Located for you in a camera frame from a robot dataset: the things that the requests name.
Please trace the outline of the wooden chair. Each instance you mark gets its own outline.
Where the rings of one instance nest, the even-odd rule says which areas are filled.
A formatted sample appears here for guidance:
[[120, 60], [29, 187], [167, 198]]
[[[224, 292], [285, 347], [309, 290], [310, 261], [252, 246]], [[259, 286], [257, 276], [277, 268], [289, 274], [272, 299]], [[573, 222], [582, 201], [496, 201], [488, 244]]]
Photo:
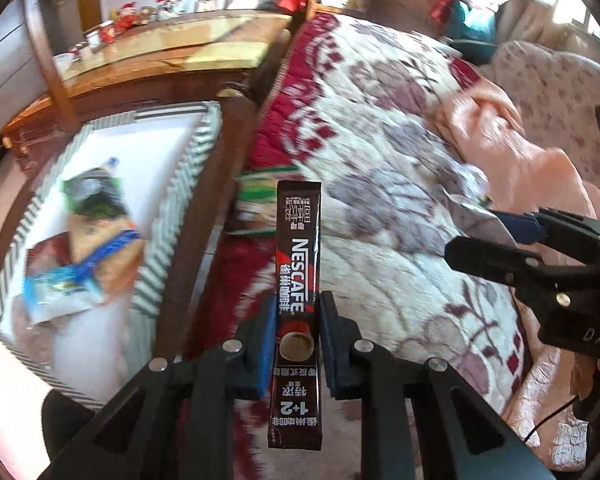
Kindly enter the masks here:
[[40, 0], [10, 0], [0, 14], [0, 133], [41, 96], [59, 129], [80, 128], [48, 42]]

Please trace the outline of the light blue snack packet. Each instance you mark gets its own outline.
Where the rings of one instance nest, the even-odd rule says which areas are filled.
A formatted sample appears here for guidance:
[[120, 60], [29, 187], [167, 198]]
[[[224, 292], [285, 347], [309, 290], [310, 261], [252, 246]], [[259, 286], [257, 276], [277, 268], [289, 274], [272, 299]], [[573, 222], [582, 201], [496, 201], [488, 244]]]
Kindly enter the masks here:
[[34, 325], [91, 310], [104, 300], [93, 275], [78, 266], [58, 266], [23, 280], [23, 301]]

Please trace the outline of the floral plush blanket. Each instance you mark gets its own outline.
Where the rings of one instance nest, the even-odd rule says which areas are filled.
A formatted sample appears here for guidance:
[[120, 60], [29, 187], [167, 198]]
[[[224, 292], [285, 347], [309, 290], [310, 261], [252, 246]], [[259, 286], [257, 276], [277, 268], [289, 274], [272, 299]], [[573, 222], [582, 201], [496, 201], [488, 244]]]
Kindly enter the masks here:
[[425, 122], [476, 78], [406, 32], [317, 15], [294, 38], [246, 169], [320, 182], [321, 286], [338, 311], [400, 358], [447, 360], [504, 414], [524, 377], [524, 331], [506, 287], [444, 261], [477, 174]]

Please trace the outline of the green chevron storage box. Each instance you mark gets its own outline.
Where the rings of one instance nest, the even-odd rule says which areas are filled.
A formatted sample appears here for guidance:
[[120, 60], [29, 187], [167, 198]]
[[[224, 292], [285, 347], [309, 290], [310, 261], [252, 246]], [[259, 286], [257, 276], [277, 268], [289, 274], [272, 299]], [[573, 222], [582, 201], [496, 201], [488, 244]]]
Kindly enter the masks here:
[[98, 410], [151, 357], [188, 207], [222, 130], [215, 101], [88, 122], [29, 200], [0, 272], [0, 341]]

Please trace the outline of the Nescafe coffee stick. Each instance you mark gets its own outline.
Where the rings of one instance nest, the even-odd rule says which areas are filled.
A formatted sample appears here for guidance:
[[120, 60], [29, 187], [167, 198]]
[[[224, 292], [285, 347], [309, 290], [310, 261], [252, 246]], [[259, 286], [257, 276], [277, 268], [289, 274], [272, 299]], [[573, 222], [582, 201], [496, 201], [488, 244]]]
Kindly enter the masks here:
[[318, 182], [277, 183], [275, 356], [268, 420], [271, 448], [322, 447]]

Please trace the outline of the pink blanket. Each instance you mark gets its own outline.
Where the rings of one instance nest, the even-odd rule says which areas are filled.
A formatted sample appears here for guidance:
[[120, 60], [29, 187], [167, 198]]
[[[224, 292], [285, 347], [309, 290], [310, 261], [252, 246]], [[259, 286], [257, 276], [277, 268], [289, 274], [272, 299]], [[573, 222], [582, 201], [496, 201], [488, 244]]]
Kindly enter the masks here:
[[[550, 207], [600, 219], [600, 190], [581, 179], [563, 150], [530, 142], [513, 101], [491, 81], [480, 79], [445, 96], [430, 107], [427, 120], [465, 162], [483, 171], [495, 209], [524, 214]], [[536, 316], [525, 304], [517, 308], [533, 364], [506, 408], [506, 422], [546, 466], [580, 471], [590, 427], [558, 408], [591, 393], [600, 361], [542, 344]]]

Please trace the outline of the blue soda cracker pack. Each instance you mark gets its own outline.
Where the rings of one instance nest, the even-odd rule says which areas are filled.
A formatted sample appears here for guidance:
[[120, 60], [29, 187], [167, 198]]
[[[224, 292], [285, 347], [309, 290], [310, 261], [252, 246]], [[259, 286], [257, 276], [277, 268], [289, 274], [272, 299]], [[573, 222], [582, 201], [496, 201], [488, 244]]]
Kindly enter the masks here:
[[68, 233], [71, 262], [87, 268], [105, 295], [133, 284], [145, 240], [128, 216], [90, 219], [69, 214]]

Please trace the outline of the red snack packet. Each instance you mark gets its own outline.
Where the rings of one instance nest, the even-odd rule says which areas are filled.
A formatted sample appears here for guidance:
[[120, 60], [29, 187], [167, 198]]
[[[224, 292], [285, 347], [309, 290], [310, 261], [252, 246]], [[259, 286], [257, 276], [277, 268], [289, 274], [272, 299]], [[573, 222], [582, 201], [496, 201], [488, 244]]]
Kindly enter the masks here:
[[27, 250], [26, 275], [35, 276], [70, 263], [69, 233], [62, 232]]

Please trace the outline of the wooden coffee table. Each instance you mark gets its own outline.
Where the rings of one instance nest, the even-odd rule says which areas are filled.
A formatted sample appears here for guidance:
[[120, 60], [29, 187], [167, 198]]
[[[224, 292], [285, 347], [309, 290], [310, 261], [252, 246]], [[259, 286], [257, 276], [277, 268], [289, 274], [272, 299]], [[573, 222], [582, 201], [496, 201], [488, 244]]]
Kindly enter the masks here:
[[61, 74], [76, 120], [143, 106], [210, 99], [222, 88], [258, 88], [279, 66], [291, 17], [264, 11], [218, 11], [204, 18], [152, 24]]

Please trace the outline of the clear plastic bag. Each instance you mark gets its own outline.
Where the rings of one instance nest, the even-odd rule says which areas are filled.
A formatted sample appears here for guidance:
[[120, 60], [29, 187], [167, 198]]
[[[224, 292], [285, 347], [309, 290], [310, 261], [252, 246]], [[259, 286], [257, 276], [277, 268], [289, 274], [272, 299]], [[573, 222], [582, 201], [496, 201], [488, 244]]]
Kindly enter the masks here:
[[504, 223], [486, 208], [464, 196], [449, 194], [441, 184], [434, 188], [434, 197], [449, 211], [454, 226], [464, 235], [485, 242], [518, 247]]

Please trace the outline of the santa figurine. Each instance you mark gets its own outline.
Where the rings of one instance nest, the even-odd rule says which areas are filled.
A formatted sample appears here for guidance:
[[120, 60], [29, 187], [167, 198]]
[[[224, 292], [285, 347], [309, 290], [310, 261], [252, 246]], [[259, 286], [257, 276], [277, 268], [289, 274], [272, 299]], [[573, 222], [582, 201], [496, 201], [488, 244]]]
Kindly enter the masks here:
[[138, 22], [137, 7], [134, 2], [125, 3], [112, 16], [114, 17], [114, 29], [117, 36], [135, 27]]

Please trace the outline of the green round cracker pack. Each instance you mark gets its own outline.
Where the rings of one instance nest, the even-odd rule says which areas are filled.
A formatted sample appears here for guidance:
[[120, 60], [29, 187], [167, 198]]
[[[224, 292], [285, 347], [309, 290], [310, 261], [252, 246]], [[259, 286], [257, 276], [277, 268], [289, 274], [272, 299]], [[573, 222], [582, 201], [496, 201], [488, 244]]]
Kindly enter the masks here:
[[240, 174], [236, 178], [228, 232], [236, 236], [274, 235], [278, 182], [301, 179], [302, 174], [296, 166], [274, 166]]

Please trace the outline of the teal cushion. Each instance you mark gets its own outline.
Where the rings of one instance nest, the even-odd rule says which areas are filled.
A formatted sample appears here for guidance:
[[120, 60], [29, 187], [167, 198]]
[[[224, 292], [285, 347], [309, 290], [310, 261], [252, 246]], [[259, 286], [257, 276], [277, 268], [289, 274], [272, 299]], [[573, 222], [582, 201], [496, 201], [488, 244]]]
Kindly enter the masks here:
[[474, 65], [488, 64], [498, 48], [495, 13], [455, 0], [446, 23], [445, 36], [449, 45], [460, 52], [465, 61]]

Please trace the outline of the clear bag of nuts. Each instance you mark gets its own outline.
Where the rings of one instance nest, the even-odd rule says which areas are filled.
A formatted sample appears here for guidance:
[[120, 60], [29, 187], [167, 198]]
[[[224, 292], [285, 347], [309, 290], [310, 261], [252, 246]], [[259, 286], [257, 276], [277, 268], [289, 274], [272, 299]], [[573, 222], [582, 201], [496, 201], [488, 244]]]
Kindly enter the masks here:
[[54, 364], [55, 338], [65, 331], [68, 322], [68, 316], [61, 316], [34, 325], [25, 310], [15, 310], [12, 314], [12, 332], [18, 347], [29, 359], [51, 368]]

